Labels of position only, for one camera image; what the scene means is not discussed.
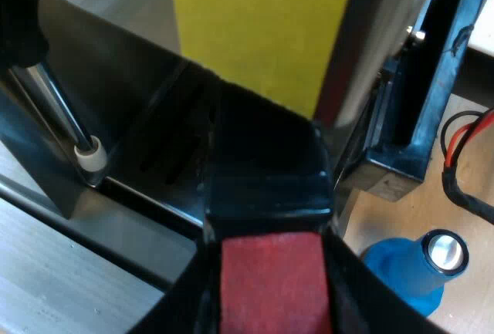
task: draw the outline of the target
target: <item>metal bar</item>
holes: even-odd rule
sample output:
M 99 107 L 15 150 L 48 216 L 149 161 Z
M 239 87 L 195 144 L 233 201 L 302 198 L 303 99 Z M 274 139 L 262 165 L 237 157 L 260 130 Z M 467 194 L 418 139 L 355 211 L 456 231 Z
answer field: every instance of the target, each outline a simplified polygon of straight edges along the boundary
M 34 83 L 44 96 L 58 121 L 66 132 L 73 138 L 75 145 L 81 151 L 91 151 L 93 141 L 80 118 L 71 107 L 69 99 L 63 92 L 58 81 L 46 61 L 29 68 L 14 67 L 14 73 L 23 83 Z

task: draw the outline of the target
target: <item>metal plate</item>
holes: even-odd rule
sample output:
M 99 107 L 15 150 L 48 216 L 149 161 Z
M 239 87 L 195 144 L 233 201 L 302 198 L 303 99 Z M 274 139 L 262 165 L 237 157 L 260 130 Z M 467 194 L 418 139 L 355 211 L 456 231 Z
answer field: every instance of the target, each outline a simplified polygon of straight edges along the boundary
M 163 296 L 0 199 L 0 332 L 126 332 Z

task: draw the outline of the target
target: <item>wooden surface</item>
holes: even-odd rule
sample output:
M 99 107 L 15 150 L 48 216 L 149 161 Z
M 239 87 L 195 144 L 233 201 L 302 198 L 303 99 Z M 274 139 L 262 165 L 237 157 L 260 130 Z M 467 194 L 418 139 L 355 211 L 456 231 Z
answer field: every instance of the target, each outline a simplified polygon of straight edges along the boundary
M 444 118 L 462 110 L 485 110 L 452 95 Z M 452 124 L 449 137 L 473 117 Z M 485 130 L 465 147 L 458 161 L 458 184 L 464 192 L 494 204 L 494 129 Z M 360 192 L 344 240 L 360 254 L 385 238 L 417 239 L 446 228 L 461 235 L 470 252 L 467 270 L 445 286 L 430 320 L 450 333 L 494 333 L 494 226 L 455 206 L 442 190 L 444 157 L 436 139 L 425 182 L 396 203 Z

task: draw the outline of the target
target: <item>red fabric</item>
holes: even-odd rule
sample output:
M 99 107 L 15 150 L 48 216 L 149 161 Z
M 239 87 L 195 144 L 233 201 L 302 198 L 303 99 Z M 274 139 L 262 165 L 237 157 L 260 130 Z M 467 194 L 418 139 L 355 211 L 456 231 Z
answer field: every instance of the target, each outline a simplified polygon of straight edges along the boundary
M 331 333 L 321 243 L 311 232 L 224 240 L 220 333 Z

